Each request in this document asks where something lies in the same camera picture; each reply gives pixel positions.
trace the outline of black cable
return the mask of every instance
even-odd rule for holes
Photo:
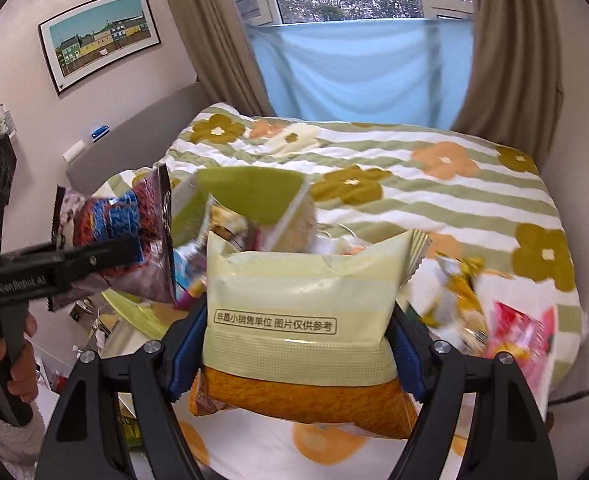
[[[560,399],[551,400],[548,402],[548,406],[557,406],[558,404],[567,404],[569,402],[574,402],[575,400],[584,399],[585,397],[589,397],[589,389],[582,390],[581,392],[577,392],[567,397],[561,397]]]

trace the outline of blue sheet covering window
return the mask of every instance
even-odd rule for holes
[[[385,19],[249,27],[278,116],[449,129],[472,60],[472,22]]]

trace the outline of wall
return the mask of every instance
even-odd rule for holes
[[[555,0],[561,28],[565,101],[543,178],[561,213],[589,316],[589,6]],[[589,338],[551,398],[589,388]],[[589,462],[589,398],[554,410],[550,434],[559,479],[575,479]]]
[[[196,80],[167,0],[149,0],[162,44],[118,61],[57,97],[38,35],[39,23],[89,0],[8,0],[0,12],[0,103],[12,112],[18,163],[6,211],[3,249],[50,239],[57,184],[66,184],[62,154],[97,125],[116,126]],[[71,362],[85,334],[65,314],[33,312],[35,337]]]

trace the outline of framed picture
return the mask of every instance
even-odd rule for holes
[[[161,43],[148,0],[92,0],[41,23],[39,35],[57,94]]]

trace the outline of screw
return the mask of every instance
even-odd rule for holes
[[[512,354],[509,352],[499,352],[498,360],[501,361],[504,365],[511,365],[514,363],[514,357],[512,357]]]
[[[79,357],[79,361],[81,361],[84,365],[91,363],[94,361],[96,354],[92,350],[86,350],[81,354]]]
[[[159,350],[161,350],[161,341],[157,341],[156,339],[151,339],[143,345],[143,351],[146,354],[156,354]]]
[[[439,339],[439,341],[434,342],[434,349],[436,350],[437,354],[447,354],[450,350],[452,350],[452,346],[447,341]]]

